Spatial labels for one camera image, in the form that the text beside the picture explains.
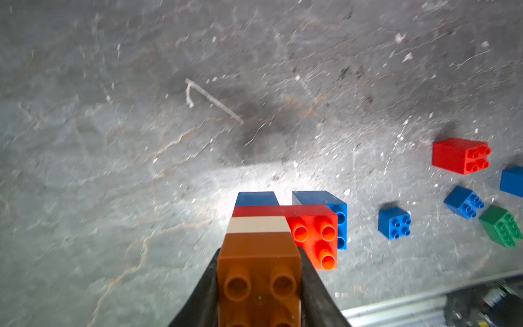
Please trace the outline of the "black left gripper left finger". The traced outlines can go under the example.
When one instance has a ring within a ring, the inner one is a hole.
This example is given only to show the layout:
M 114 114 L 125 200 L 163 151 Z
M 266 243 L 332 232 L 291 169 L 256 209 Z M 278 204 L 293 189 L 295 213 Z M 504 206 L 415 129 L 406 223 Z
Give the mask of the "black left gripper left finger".
M 217 260 L 220 250 L 216 250 L 190 297 L 168 324 L 169 327 L 219 325 Z

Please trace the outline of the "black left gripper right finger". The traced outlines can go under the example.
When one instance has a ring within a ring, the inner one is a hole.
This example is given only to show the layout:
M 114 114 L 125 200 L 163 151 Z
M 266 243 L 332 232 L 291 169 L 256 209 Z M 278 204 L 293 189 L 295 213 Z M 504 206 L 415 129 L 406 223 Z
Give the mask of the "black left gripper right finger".
M 324 286 L 318 272 L 304 249 L 299 248 L 302 258 L 302 326 L 351 327 Z

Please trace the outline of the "orange lego brick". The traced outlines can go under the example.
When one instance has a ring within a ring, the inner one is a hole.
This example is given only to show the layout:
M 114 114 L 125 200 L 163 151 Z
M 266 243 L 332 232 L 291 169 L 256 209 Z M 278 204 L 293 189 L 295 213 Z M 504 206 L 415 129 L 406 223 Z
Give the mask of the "orange lego brick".
M 218 261 L 220 326 L 300 326 L 302 258 L 288 232 L 228 233 Z

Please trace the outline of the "red long lego brick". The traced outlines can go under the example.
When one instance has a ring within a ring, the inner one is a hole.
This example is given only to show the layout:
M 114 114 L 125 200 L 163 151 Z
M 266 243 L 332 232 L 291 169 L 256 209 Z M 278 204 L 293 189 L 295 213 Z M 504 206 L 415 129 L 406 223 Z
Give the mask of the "red long lego brick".
M 284 216 L 296 245 L 305 250 L 318 271 L 338 268 L 337 230 L 326 215 L 315 208 L 291 205 L 273 207 L 236 207 L 233 217 Z

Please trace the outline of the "white lego brick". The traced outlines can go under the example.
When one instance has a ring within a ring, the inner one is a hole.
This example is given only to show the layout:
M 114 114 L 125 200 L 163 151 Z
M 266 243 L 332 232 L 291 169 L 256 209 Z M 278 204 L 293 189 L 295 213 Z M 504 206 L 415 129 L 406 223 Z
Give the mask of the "white lego brick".
M 284 216 L 232 217 L 226 231 L 227 234 L 276 232 L 291 232 Z

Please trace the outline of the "green lego brick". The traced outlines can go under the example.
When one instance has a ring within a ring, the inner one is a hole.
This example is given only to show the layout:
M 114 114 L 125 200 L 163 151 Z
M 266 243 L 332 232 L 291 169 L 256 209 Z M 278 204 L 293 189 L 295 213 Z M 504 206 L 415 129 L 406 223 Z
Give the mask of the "green lego brick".
M 517 242 L 522 240 L 522 232 L 514 216 L 504 208 L 490 205 L 479 221 L 490 239 L 505 248 L 516 247 Z

